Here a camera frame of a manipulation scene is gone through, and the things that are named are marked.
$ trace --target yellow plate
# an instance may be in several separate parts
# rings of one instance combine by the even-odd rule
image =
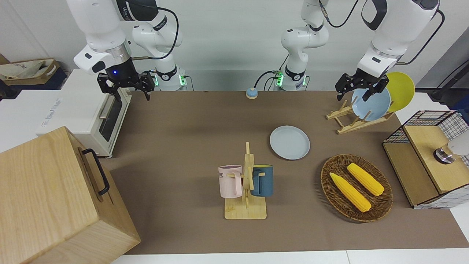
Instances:
[[[402,72],[390,72],[387,77],[389,83],[386,87],[393,101],[388,111],[395,112],[406,107],[414,98],[415,84],[407,74]]]

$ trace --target wooden mug tree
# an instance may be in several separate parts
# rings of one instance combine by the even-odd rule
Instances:
[[[252,180],[252,171],[254,168],[254,154],[250,153],[249,142],[246,142],[246,154],[244,155],[243,174],[243,192],[238,198],[225,198],[225,218],[233,219],[266,219],[267,209],[265,206],[265,197],[253,196],[251,190],[254,190]]]

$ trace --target blue plate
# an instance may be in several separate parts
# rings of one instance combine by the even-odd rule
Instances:
[[[365,119],[365,121],[373,121],[380,119],[386,114],[391,105],[391,95],[387,88],[381,93],[375,93],[368,98],[365,102],[363,101],[363,95],[368,89],[355,89],[352,95],[352,101],[355,100],[352,105],[353,112],[359,116],[361,119],[364,119],[366,114],[371,111],[371,114]]]

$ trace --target yellow corn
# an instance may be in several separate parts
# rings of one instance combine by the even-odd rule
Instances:
[[[339,188],[340,192],[342,192],[344,196],[349,201],[351,201],[355,207],[357,207],[357,209],[359,209],[362,213],[371,209],[371,203],[365,197],[363,197],[361,193],[353,188],[353,186],[351,186],[347,180],[332,172],[330,175],[334,181],[334,184]]]
[[[347,170],[374,196],[380,196],[384,192],[384,187],[373,176],[360,168],[355,163],[347,166]]]

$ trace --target wooden cabinet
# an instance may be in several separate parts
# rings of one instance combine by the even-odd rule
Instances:
[[[109,171],[83,151],[62,127],[0,154],[0,263],[108,264],[140,242]]]
[[[450,208],[469,200],[469,169],[462,159],[441,164],[433,151],[448,143],[438,126],[405,125],[408,143],[383,144],[414,208]]]

